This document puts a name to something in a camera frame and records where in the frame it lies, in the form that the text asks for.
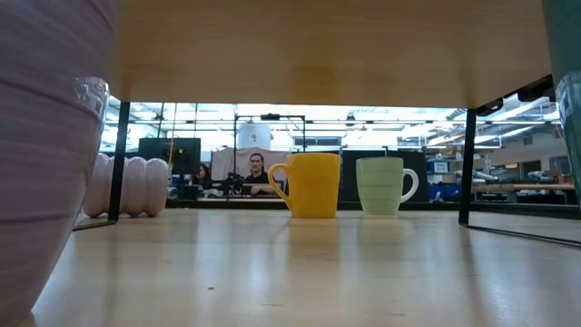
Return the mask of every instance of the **mug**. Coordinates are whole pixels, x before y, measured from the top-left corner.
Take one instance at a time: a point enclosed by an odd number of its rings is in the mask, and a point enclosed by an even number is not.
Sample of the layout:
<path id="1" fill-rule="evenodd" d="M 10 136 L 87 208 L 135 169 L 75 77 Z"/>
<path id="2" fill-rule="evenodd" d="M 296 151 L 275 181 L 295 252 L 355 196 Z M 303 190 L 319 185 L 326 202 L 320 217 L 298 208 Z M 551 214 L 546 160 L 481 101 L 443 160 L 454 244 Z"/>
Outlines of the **mug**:
<path id="1" fill-rule="evenodd" d="M 336 154 L 290 154 L 286 163 L 269 169 L 269 184 L 284 200 L 293 218 L 335 218 L 339 198 L 341 157 Z M 277 169 L 287 174 L 287 196 L 272 174 Z"/>
<path id="2" fill-rule="evenodd" d="M 404 169 L 401 158 L 361 158 L 357 160 L 356 170 L 359 200 L 367 214 L 397 214 L 399 204 L 409 200 L 418 190 L 418 175 L 411 169 Z M 402 196 L 406 174 L 411 176 L 413 184 Z"/>

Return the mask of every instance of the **mug handle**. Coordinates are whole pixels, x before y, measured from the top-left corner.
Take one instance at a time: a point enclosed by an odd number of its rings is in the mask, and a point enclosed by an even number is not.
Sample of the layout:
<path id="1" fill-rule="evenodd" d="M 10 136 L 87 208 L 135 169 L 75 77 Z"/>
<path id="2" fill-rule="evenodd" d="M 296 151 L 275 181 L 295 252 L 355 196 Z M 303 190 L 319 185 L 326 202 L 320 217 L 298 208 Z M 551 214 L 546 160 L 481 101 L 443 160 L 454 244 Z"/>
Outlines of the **mug handle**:
<path id="1" fill-rule="evenodd" d="M 412 171 L 411 169 L 404 169 L 403 170 L 403 175 L 409 175 L 409 177 L 411 177 L 411 189 L 409 190 L 409 192 L 407 192 L 405 195 L 401 196 L 401 203 L 406 202 L 407 200 L 409 200 L 410 197 L 412 197 L 416 191 L 418 190 L 418 186 L 419 186 L 419 178 L 418 178 L 418 174 L 414 171 Z"/>
<path id="2" fill-rule="evenodd" d="M 289 206 L 289 208 L 291 208 L 291 199 L 289 196 L 287 196 L 287 194 L 285 194 L 281 188 L 274 182 L 274 177 L 272 176 L 274 174 L 274 171 L 281 168 L 282 170 L 284 170 L 287 173 L 287 181 L 289 179 L 289 166 L 284 164 L 284 163 L 276 163 L 273 164 L 271 169 L 269 169 L 269 184 L 271 185 L 272 189 L 274 189 L 274 192 L 276 192 L 276 194 L 279 195 L 280 198 L 282 198 L 282 200 L 284 200 L 284 202 Z"/>

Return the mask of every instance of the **computer monitor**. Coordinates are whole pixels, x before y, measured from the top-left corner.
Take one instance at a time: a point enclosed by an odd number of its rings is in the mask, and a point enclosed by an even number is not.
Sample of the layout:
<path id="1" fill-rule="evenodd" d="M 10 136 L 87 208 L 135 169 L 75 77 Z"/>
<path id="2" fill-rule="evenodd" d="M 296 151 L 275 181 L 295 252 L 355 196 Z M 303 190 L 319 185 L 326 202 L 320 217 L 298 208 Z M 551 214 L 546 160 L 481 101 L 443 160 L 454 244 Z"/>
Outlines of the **computer monitor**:
<path id="1" fill-rule="evenodd" d="M 172 155 L 172 174 L 198 173 L 200 167 L 199 138 L 174 138 Z M 142 138 L 139 140 L 139 155 L 145 159 L 163 159 L 169 163 L 172 139 Z"/>

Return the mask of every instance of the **table surface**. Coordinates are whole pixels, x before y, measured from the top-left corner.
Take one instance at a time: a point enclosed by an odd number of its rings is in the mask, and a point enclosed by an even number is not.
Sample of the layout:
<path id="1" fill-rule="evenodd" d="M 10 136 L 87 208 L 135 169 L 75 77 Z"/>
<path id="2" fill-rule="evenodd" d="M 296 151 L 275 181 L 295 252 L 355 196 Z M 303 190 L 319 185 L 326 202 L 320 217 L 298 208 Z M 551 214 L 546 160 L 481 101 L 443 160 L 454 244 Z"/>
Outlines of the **table surface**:
<path id="1" fill-rule="evenodd" d="M 119 3 L 127 101 L 475 108 L 551 74 L 538 0 Z"/>
<path id="2" fill-rule="evenodd" d="M 472 223 L 581 240 L 581 223 Z M 20 327 L 570 326 L 581 252 L 457 212 L 166 210 L 73 233 Z"/>

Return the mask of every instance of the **yellow mug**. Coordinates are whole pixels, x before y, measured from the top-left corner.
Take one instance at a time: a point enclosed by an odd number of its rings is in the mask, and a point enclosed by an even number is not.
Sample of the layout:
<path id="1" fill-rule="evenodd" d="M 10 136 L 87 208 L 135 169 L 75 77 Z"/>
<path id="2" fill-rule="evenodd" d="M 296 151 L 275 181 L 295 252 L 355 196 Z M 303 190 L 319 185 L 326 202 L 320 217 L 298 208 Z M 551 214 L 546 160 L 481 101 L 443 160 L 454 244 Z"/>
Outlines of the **yellow mug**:
<path id="1" fill-rule="evenodd" d="M 284 200 L 294 218 L 335 218 L 339 197 L 341 157 L 336 154 L 290 154 L 287 163 L 269 169 L 269 183 Z M 287 173 L 287 196 L 274 182 L 277 169 Z"/>

